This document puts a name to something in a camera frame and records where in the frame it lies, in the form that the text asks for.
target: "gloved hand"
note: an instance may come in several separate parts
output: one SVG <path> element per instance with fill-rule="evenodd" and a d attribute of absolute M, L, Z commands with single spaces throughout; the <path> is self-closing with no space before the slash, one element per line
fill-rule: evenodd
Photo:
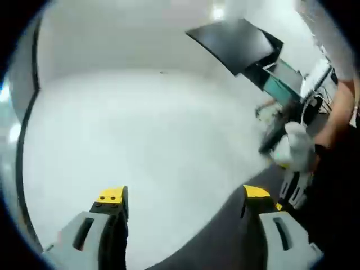
<path fill-rule="evenodd" d="M 275 163 L 294 172 L 310 172 L 316 162 L 313 140 L 298 122 L 288 122 L 285 131 L 271 154 Z"/>

